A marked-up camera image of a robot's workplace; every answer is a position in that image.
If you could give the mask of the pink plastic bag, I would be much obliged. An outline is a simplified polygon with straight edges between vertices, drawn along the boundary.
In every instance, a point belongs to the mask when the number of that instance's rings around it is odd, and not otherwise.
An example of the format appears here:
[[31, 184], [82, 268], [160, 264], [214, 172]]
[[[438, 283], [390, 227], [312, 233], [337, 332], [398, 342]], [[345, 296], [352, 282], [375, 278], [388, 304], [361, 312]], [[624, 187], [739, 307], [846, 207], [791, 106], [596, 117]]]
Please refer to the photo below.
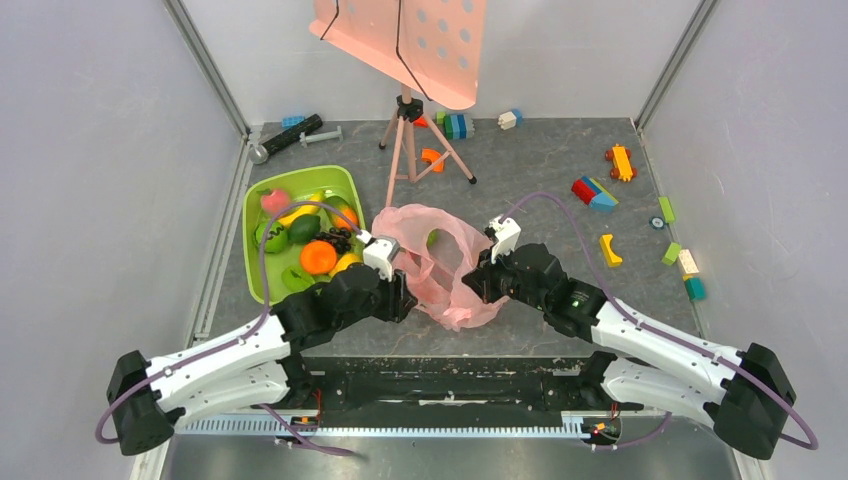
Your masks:
[[[432, 230], [439, 237], [428, 248], [426, 239]], [[418, 299], [417, 309], [444, 328], [480, 327], [508, 302], [502, 297], [486, 304], [462, 282], [492, 242], [460, 218], [421, 204], [386, 207], [373, 220], [371, 232], [397, 240], [401, 251], [393, 266], [406, 274], [409, 290]]]

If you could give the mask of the fake orange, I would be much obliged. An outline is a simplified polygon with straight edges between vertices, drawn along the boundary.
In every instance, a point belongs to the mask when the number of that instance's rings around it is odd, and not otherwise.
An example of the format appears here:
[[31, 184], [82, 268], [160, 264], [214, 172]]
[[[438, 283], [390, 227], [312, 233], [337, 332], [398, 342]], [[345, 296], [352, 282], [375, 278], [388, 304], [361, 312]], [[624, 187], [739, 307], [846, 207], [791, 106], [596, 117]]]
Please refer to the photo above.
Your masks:
[[299, 255], [300, 266], [310, 275], [329, 273], [338, 260], [335, 247], [327, 241], [314, 240], [306, 244]]

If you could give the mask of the fake peach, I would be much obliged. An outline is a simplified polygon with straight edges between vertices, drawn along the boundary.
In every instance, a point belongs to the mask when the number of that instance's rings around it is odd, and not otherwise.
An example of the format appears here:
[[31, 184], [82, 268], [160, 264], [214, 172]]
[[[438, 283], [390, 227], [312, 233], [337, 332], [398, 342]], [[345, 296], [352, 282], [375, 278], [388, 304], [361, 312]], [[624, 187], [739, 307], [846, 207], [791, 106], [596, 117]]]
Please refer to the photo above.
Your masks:
[[291, 204], [290, 195], [281, 188], [264, 189], [259, 194], [260, 206], [269, 217], [277, 215]]

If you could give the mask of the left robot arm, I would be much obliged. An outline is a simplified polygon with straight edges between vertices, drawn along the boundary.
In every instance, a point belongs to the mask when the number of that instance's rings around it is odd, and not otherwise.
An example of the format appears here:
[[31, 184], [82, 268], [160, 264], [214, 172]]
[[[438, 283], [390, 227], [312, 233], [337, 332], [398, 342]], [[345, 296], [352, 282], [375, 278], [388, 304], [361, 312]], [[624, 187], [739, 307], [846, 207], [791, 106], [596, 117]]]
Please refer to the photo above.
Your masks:
[[302, 351], [363, 319], [399, 323], [417, 303], [403, 273], [383, 279], [358, 263], [192, 348], [150, 359], [131, 351], [118, 359], [107, 388], [113, 441], [134, 456], [219, 413], [278, 402], [302, 407], [314, 394]]

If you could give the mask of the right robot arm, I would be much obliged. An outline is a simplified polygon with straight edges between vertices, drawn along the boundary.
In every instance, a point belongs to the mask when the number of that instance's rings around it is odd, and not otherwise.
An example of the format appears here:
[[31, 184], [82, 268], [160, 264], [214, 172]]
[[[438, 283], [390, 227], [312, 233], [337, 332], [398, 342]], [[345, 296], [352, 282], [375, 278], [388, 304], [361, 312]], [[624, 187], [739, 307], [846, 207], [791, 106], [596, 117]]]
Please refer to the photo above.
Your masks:
[[771, 349], [740, 350], [658, 322], [568, 276], [542, 244], [498, 257], [484, 252], [463, 282], [486, 303], [518, 301], [558, 333], [607, 348], [577, 382], [585, 405], [662, 409], [711, 428], [749, 457], [772, 458], [797, 395]]

